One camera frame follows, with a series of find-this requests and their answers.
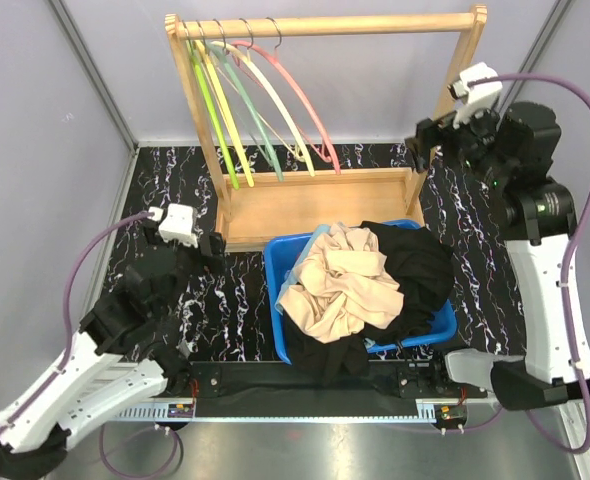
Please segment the yellow hanger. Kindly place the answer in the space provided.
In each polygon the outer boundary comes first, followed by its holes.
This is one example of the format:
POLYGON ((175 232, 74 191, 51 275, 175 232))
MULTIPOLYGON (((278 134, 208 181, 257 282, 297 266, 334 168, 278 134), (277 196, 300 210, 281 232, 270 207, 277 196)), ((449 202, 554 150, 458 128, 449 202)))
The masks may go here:
POLYGON ((245 153, 245 149, 242 146, 239 131, 233 119, 231 109, 229 107, 226 95, 224 94, 223 88, 219 81, 219 77, 215 72, 215 67, 210 59, 206 41, 193 41, 202 62, 202 67, 206 75, 206 79, 209 85, 211 96, 213 98, 215 106, 218 106, 224 125, 229 133, 230 139, 232 140, 233 147, 240 161, 243 173, 245 175, 247 184, 250 187, 254 186, 254 180, 252 177, 250 165, 245 153))

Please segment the lime green hanger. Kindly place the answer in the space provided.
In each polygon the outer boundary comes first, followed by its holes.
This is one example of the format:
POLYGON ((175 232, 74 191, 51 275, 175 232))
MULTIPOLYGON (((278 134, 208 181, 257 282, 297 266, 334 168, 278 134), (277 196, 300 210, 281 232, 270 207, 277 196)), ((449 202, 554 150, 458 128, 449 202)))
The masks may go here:
POLYGON ((223 160, 224 160, 224 164, 226 166, 227 173, 229 175, 229 179, 231 180, 232 187, 234 189, 238 189, 239 188, 239 181, 237 178, 237 174, 236 174, 236 171, 234 168, 234 164, 233 164, 233 161, 231 158, 230 151, 228 149, 228 146, 227 146, 227 143, 226 143, 226 140, 224 137, 221 123, 219 121, 219 117, 216 112, 215 104, 214 104, 213 98, 211 96, 211 92, 210 92, 209 85, 208 85, 208 82, 206 79, 206 75, 205 75, 203 67, 202 67, 201 57, 200 57, 200 55, 199 55, 199 53, 192 41, 187 40, 186 46, 189 51, 189 58, 191 60, 192 67, 193 67, 194 73, 197 78, 197 82, 198 82, 198 86, 201 91, 202 98, 203 98, 205 105, 206 105, 206 109, 207 109, 207 112, 209 115, 211 125, 214 129, 214 133, 216 135, 217 142, 220 147, 220 151, 223 154, 223 160))

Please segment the light blue trousers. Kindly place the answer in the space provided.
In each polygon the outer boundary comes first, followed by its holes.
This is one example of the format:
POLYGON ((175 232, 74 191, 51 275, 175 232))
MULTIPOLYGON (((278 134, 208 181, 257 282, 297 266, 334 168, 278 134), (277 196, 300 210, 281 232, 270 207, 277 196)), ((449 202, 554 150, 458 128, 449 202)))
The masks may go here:
POLYGON ((281 299, 284 296, 284 294, 286 293, 287 289, 291 286, 291 285, 295 285, 298 283, 298 277, 297 275, 294 273, 294 270, 296 267, 298 267, 309 255, 309 252, 312 248, 312 246, 314 245, 316 239, 324 233, 328 233, 330 231, 330 226, 328 224, 322 224, 320 226, 318 226, 311 234, 311 236, 309 237, 307 243, 304 245, 301 253, 299 254, 299 256, 297 257, 293 268, 289 271, 288 275, 286 276, 279 294, 278 294, 278 298, 276 301, 276 310, 280 313, 283 314, 284 313, 284 309, 281 305, 281 299))

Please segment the beige trousers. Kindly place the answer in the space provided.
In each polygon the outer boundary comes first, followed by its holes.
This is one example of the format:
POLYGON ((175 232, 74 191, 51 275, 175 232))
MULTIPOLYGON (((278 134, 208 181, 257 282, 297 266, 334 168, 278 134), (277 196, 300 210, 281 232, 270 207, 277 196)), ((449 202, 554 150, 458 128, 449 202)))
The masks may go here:
POLYGON ((295 268, 298 283, 281 299, 305 334, 330 343, 369 324, 386 327, 403 306, 399 284, 385 271, 386 256, 367 228, 330 225, 295 268))

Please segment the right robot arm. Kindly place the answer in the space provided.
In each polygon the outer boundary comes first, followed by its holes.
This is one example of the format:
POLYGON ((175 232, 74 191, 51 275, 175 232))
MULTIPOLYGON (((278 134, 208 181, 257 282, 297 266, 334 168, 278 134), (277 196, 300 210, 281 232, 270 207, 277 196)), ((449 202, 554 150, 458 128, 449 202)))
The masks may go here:
POLYGON ((560 405, 590 396, 590 349, 582 318, 573 316, 579 357, 567 337, 561 287, 578 305, 576 277, 562 273, 568 241, 577 230, 570 191, 549 174, 561 137, 554 111, 534 102, 512 104, 504 115, 481 109, 463 124, 453 113, 420 121, 405 144, 416 166, 425 167, 435 147, 452 168, 465 167, 489 189, 492 219, 499 226, 521 295, 526 326, 524 356, 456 350, 429 371, 429 384, 451 396, 464 383, 494 393, 509 411, 560 405))

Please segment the mint green hanger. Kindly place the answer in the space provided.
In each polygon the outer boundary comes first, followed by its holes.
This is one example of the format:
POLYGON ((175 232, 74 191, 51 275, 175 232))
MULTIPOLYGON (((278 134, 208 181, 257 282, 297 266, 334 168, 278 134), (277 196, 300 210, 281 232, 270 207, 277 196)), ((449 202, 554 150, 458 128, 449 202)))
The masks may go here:
POLYGON ((224 35, 224 31, 223 31, 223 27, 220 25, 220 23, 217 22, 217 24, 220 27, 221 36, 222 36, 223 40, 211 42, 209 44, 209 48, 211 49, 211 52, 218 58, 218 61, 224 66, 224 68, 228 72, 228 75, 231 78, 232 83, 236 88, 236 91, 239 93, 239 95, 241 96, 241 98, 245 102, 247 108, 249 109, 251 117, 253 118, 253 121, 255 122, 255 124, 259 130, 259 133, 263 139, 263 142, 264 142, 264 149, 262 150, 264 158, 269 163, 269 165, 272 166, 273 169, 275 170, 278 180, 280 182, 283 182, 284 181, 284 174, 282 172, 275 148, 274 148, 273 144, 271 143, 271 140, 269 139, 269 136, 266 131, 266 128, 269 128, 270 130, 272 130, 272 127, 264 119, 264 117, 258 113, 249 94, 247 93, 246 89, 244 88, 242 81, 239 79, 238 74, 233 69, 233 67, 232 67, 233 61, 237 61, 239 64, 242 64, 242 63, 240 61, 238 61, 233 55, 231 55, 227 51, 226 46, 228 44, 232 44, 232 43, 228 42, 226 40, 226 37, 224 35))

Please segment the cream white hanger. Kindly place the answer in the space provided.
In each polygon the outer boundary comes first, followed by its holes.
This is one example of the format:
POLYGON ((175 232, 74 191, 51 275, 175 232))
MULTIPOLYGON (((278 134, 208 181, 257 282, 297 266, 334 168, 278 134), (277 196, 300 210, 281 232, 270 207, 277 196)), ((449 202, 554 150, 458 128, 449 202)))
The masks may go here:
POLYGON ((295 140, 295 146, 297 147, 296 152, 299 154, 299 158, 302 159, 306 165, 308 174, 311 177, 314 177, 316 172, 314 169, 314 165, 304 142, 304 138, 301 134, 300 128, 294 121, 292 115, 288 111, 287 107, 285 106, 283 100, 268 80, 268 78, 263 74, 260 68, 254 63, 250 54, 248 52, 243 53, 238 48, 239 42, 228 44, 226 46, 227 51, 233 55, 238 61, 240 61, 243 65, 247 67, 247 69, 251 72, 251 74, 255 77, 256 81, 259 85, 266 91, 268 96, 271 98, 273 103, 275 104, 276 108, 280 112, 281 116, 284 118, 286 125, 288 126, 290 132, 293 134, 295 140))

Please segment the black trousers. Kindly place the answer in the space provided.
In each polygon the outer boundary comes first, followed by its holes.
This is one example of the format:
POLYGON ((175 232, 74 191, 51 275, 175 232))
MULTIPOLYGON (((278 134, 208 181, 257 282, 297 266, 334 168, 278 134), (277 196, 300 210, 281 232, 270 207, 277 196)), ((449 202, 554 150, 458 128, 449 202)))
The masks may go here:
POLYGON ((428 334, 433 313, 443 307, 454 287, 452 248, 425 227, 408 229, 372 221, 360 226, 377 236, 379 250, 386 256, 385 271, 403 295, 403 306, 388 326, 367 324, 361 335, 386 345, 428 334))
POLYGON ((369 355, 358 334, 322 343, 302 332, 288 314, 284 315, 283 332, 292 365, 323 385, 340 376, 363 376, 369 372, 369 355))

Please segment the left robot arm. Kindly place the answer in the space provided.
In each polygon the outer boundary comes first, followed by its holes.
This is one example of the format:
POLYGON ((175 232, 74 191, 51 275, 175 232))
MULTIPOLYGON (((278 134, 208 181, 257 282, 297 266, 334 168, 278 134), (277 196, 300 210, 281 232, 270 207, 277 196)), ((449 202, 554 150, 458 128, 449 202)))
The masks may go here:
POLYGON ((158 243, 126 269, 51 369, 0 410, 0 478, 40 479, 127 408, 195 387, 186 355, 153 334, 192 277, 223 271, 224 251, 213 232, 194 245, 158 243))

